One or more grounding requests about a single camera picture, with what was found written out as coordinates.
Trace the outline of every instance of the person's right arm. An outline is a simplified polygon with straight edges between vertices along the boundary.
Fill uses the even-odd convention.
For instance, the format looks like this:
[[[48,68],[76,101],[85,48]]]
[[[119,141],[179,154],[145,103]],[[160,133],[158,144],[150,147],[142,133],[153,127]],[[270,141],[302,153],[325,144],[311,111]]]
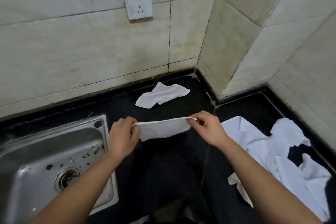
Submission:
[[[202,111],[191,115],[189,124],[209,144],[217,147],[230,161],[254,209],[267,224],[321,224],[311,212],[270,172],[264,169],[223,129],[217,116]]]

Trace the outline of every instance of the white wall socket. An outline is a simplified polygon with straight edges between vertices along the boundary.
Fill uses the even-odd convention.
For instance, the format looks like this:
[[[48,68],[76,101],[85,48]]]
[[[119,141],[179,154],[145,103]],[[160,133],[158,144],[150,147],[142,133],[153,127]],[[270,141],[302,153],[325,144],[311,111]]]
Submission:
[[[152,0],[124,0],[129,20],[153,17]]]

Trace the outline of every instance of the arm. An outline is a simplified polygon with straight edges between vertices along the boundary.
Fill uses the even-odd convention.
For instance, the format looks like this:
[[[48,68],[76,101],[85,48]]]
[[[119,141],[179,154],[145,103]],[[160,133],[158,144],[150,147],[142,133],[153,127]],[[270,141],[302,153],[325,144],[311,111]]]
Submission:
[[[217,147],[228,158],[249,195],[254,209],[265,223],[322,223],[270,172],[228,137],[216,116],[202,111],[191,117],[204,122],[200,125],[195,120],[188,120],[206,142]]]
[[[114,122],[108,138],[108,152],[77,181],[66,188],[30,224],[77,224],[85,223],[98,197],[113,171],[137,145],[140,128],[132,117]]]

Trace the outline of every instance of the white cloth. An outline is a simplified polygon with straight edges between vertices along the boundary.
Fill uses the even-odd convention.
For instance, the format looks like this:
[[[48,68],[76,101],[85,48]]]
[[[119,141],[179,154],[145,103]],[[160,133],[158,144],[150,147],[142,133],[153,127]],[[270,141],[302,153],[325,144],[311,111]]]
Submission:
[[[330,213],[324,189],[331,177],[330,173],[307,154],[302,155],[303,163],[299,167],[287,158],[290,147],[300,144],[310,146],[310,141],[292,120],[287,118],[277,120],[270,137],[265,136],[240,116],[222,122],[222,126],[229,137],[271,172],[321,221],[329,219]],[[237,184],[237,189],[244,200],[253,207],[235,173],[229,176],[228,182],[230,185]]]
[[[140,127],[140,139],[146,141],[153,138],[166,138],[170,137],[191,128],[187,119],[194,119],[192,117],[181,117],[170,120],[159,120],[150,122],[136,122],[132,126],[137,125]]]
[[[161,82],[158,82],[155,88],[151,92],[142,94],[135,105],[143,108],[152,108],[156,103],[162,105],[170,100],[178,97],[183,97],[190,92],[187,88],[173,84],[172,86],[166,86]]]

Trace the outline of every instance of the sink basin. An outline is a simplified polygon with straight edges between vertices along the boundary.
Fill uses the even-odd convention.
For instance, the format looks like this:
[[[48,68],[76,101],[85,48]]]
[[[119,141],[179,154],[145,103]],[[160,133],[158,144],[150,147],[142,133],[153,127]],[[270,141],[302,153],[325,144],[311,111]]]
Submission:
[[[88,118],[0,145],[0,219],[23,224],[107,150],[106,116]],[[119,200],[115,172],[90,214]]]

